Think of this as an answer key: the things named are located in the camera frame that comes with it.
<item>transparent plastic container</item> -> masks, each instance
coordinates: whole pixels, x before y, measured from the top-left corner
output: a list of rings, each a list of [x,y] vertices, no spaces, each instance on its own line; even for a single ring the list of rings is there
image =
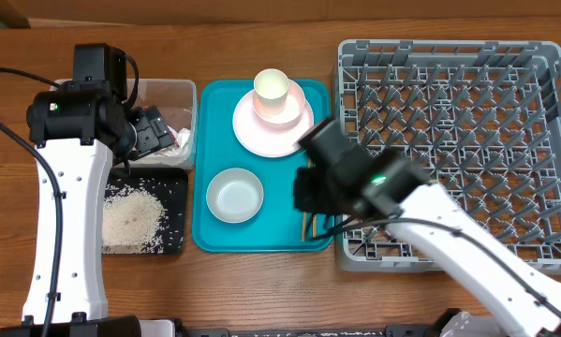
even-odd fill
[[[62,83],[70,79],[58,80]],[[134,79],[127,79],[128,96]],[[182,150],[175,155],[150,154],[132,162],[133,168],[181,168],[195,167],[197,150],[197,87],[191,80],[140,79],[135,107],[157,106],[166,124],[177,133],[185,129],[190,132]]]

